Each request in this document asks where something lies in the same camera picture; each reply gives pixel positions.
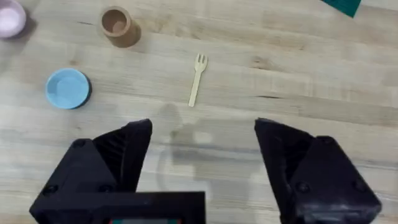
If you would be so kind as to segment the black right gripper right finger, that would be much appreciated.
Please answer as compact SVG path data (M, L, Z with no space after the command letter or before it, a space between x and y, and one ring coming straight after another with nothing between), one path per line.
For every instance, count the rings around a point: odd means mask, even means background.
M368 224L382 203L331 136L258 118L254 130L282 224Z

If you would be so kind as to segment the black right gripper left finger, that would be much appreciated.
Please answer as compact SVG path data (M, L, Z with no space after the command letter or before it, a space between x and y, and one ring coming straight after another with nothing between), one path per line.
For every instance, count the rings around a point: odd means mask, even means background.
M136 192L152 136L149 119L72 142L29 212L37 223L106 223L124 193Z

